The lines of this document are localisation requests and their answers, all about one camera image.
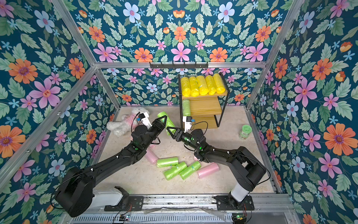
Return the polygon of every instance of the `green garbage bag roll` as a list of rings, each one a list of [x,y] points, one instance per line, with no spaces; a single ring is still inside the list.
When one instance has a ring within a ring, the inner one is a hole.
[[[185,180],[186,178],[190,177],[195,171],[197,171],[200,167],[200,163],[198,161],[195,161],[193,164],[181,171],[179,175],[183,180]]]
[[[187,168],[185,162],[181,162],[176,166],[173,166],[170,170],[164,172],[164,176],[166,180],[173,179],[176,175],[178,175],[181,171]]]

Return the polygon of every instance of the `black metal frame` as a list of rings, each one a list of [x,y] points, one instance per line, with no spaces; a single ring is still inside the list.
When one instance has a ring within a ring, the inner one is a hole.
[[[227,91],[227,94],[226,94],[226,98],[225,98],[225,103],[224,103],[224,107],[222,108],[221,110],[221,116],[220,116],[220,119],[219,119],[219,122],[216,118],[216,115],[214,115],[215,117],[215,122],[216,122],[216,126],[219,127],[220,126],[220,123],[221,123],[221,119],[223,118],[223,114],[224,114],[224,111],[225,111],[225,107],[226,107],[226,104],[227,104],[227,101],[229,99],[229,96],[230,96],[230,89],[229,89],[229,86],[227,85],[226,83],[226,80],[224,78],[224,75],[222,72],[219,73],[220,76],[221,76],[221,79],[223,80],[223,83],[225,85],[225,88],[226,88],[226,91]],[[183,117],[183,100],[182,100],[182,84],[180,82],[180,74],[178,73],[178,83],[179,83],[179,107],[180,107],[180,127],[183,128],[183,121],[182,121],[182,117]]]

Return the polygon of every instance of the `light blue flower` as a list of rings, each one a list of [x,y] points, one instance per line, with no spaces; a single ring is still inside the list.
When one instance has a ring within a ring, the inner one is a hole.
[[[12,105],[13,108],[15,108],[15,107],[19,107],[19,104],[18,104],[18,103],[20,103],[20,101],[15,101],[15,99],[13,99],[12,102],[9,102],[9,105]]]

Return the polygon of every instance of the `orange flower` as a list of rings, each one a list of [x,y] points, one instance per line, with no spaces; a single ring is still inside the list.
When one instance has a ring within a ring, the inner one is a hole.
[[[267,139],[268,139],[269,141],[272,141],[272,140],[274,139],[274,133],[272,132],[271,129],[268,129],[268,130],[266,131],[266,137],[267,137]]]
[[[303,223],[304,224],[317,224],[314,219],[310,215],[304,214],[303,215]]]
[[[89,34],[91,35],[92,39],[99,43],[105,41],[106,37],[103,34],[103,31],[101,29],[97,29],[97,27],[90,27]]]
[[[16,152],[21,146],[20,143],[25,141],[25,135],[21,132],[22,130],[18,127],[11,130],[10,125],[0,126],[0,153],[3,158],[11,157],[13,151]]]
[[[330,68],[332,68],[332,62],[329,62],[328,58],[325,58],[324,61],[321,59],[313,66],[312,76],[315,80],[324,80],[331,73]]]
[[[96,137],[97,137],[96,131],[94,129],[89,130],[86,137],[87,137],[86,142],[88,142],[89,144],[92,144],[96,140]]]
[[[175,39],[179,42],[183,42],[186,39],[187,32],[184,30],[183,27],[177,27],[176,31],[174,31]]]
[[[341,52],[346,52],[346,51],[348,51],[352,46],[353,46],[353,44],[352,44],[351,42],[344,42],[344,43],[340,46],[340,51],[341,51]]]
[[[275,170],[275,175],[276,175],[276,178],[277,178],[277,181],[278,181],[280,187],[282,187],[281,176],[278,174],[278,172],[276,170]]]
[[[29,84],[30,81],[34,81],[37,77],[37,68],[34,65],[31,65],[31,62],[28,60],[16,59],[16,64],[9,64],[9,73],[11,76],[15,76],[15,80],[18,82],[23,82],[24,84]]]
[[[285,74],[286,74],[287,68],[288,68],[287,60],[281,58],[281,60],[279,62],[277,62],[277,64],[276,64],[275,77],[282,79],[282,77],[285,76]]]
[[[244,97],[245,97],[245,96],[244,96],[243,94],[239,94],[239,95],[236,95],[234,99],[235,99],[235,101],[240,102],[241,100],[244,99]]]
[[[227,51],[222,47],[218,47],[218,49],[214,49],[212,54],[210,54],[211,62],[225,62],[227,59]]]
[[[85,72],[83,63],[79,61],[78,58],[71,58],[69,62],[71,64],[68,64],[68,68],[71,69],[72,76],[76,76],[77,79],[80,79]]]
[[[134,56],[138,62],[152,62],[153,55],[150,54],[149,50],[140,47],[139,50],[135,50],[136,55]]]
[[[262,29],[258,29],[257,34],[255,35],[257,42],[264,42],[269,35],[271,34],[271,27],[263,26]]]
[[[131,96],[128,96],[127,94],[126,95],[122,95],[122,99],[126,102],[131,102],[132,101],[132,97]]]
[[[337,123],[334,127],[332,124],[327,128],[328,132],[323,134],[323,138],[327,140],[326,146],[328,149],[333,148],[333,153],[339,156],[343,153],[348,156],[353,154],[353,148],[358,147],[358,140],[351,138],[355,136],[352,128],[345,129],[344,124]]]
[[[339,73],[337,73],[335,78],[338,82],[343,82],[345,79],[344,71],[340,71]]]

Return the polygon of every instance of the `shelf unit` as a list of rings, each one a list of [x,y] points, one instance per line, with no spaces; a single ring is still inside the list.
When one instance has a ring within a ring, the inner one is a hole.
[[[226,91],[222,94],[215,93],[214,95],[199,95],[197,97],[184,97],[182,95],[182,84],[180,80],[180,74],[178,74],[178,80],[179,80],[179,106],[180,106],[180,120],[182,120],[183,117],[183,100],[188,99],[190,101],[190,111],[191,116],[195,120],[195,123],[199,123],[201,121],[206,121],[208,123],[208,129],[210,128],[218,128],[221,123],[222,116],[225,111],[225,107],[227,104],[227,100],[229,99],[230,95],[230,89],[226,83],[226,80],[224,78],[224,75],[220,72],[221,79],[223,80],[224,86]],[[226,96],[225,103],[223,108],[221,108],[221,105],[219,103],[219,96]],[[220,114],[219,121],[217,120],[216,115]],[[195,129],[201,128],[205,129],[206,124],[200,123],[198,125],[194,126]]]

